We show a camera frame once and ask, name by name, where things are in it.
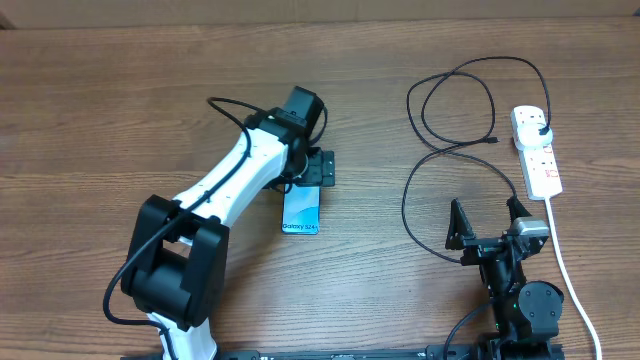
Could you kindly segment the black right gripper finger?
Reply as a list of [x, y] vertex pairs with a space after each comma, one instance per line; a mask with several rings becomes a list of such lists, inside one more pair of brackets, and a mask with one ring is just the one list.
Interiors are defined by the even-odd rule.
[[506, 205], [509, 210], [509, 215], [511, 220], [516, 220], [521, 217], [531, 217], [532, 214], [524, 207], [519, 198], [516, 195], [511, 196], [507, 201]]
[[468, 241], [475, 239], [475, 233], [468, 221], [460, 201], [451, 201], [450, 221], [445, 241], [447, 250], [463, 250]]

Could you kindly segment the blue Galaxy smartphone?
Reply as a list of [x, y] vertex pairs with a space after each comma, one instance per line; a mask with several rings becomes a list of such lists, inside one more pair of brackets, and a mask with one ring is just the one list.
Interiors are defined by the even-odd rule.
[[320, 224], [320, 188], [293, 185], [284, 195], [282, 232], [316, 235]]

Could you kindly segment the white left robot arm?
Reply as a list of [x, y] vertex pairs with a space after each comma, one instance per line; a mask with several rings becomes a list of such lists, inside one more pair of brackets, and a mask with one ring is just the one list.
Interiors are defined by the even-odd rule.
[[313, 131], [328, 111], [313, 92], [294, 87], [283, 107], [256, 106], [232, 150], [189, 189], [171, 199], [150, 196], [140, 207], [127, 258], [103, 298], [107, 319], [114, 289], [130, 296], [157, 329], [158, 359], [218, 359], [210, 314], [224, 288], [230, 231], [263, 189], [284, 196], [281, 229], [317, 234], [320, 193], [335, 184], [331, 151]]

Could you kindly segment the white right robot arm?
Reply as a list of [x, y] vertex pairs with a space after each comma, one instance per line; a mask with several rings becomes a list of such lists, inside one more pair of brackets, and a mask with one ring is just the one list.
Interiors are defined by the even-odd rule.
[[480, 335], [473, 359], [559, 359], [562, 347], [551, 344], [559, 334], [564, 294], [545, 281], [526, 279], [522, 262], [544, 247], [549, 226], [532, 216], [512, 196], [507, 200], [511, 225], [498, 237], [479, 238], [459, 200], [451, 201], [448, 250], [460, 250], [460, 264], [477, 266], [489, 293], [496, 331]]

